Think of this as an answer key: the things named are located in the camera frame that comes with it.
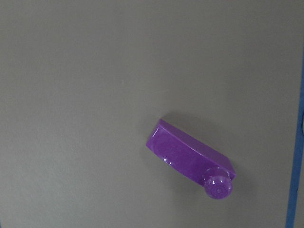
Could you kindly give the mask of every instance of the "purple plastic piece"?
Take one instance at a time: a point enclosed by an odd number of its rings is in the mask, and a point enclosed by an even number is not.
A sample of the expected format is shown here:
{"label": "purple plastic piece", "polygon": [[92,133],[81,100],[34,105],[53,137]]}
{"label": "purple plastic piece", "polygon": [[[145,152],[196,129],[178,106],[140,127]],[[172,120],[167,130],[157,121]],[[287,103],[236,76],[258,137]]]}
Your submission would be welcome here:
{"label": "purple plastic piece", "polygon": [[205,188],[214,199],[232,192],[235,171],[229,159],[162,119],[146,146],[175,170]]}

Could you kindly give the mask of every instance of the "purple knob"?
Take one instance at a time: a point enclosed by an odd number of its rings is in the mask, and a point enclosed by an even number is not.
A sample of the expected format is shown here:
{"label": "purple knob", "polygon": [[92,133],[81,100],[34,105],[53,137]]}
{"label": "purple knob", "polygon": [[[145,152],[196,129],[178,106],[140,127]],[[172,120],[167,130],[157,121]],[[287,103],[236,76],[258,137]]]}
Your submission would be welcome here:
{"label": "purple knob", "polygon": [[232,192],[236,174],[229,159],[167,122],[159,120],[146,145],[172,168],[203,186],[210,197],[223,199]]}

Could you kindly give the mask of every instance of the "gray background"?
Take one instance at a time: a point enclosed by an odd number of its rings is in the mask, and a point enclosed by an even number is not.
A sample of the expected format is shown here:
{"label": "gray background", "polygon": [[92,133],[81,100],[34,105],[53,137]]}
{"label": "gray background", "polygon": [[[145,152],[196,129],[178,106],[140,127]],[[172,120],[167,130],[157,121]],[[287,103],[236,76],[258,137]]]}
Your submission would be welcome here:
{"label": "gray background", "polygon": [[[2,228],[282,228],[303,1],[0,2]],[[225,200],[145,148],[159,118],[228,156]]]}

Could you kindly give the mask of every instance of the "purple block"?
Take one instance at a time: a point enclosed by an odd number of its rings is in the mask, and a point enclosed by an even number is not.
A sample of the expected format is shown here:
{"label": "purple block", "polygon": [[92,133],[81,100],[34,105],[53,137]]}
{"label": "purple block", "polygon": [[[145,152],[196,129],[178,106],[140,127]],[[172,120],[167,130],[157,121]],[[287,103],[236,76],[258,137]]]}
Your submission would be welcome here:
{"label": "purple block", "polygon": [[175,170],[205,188],[214,199],[232,192],[235,171],[229,159],[162,119],[152,131],[147,147]]}

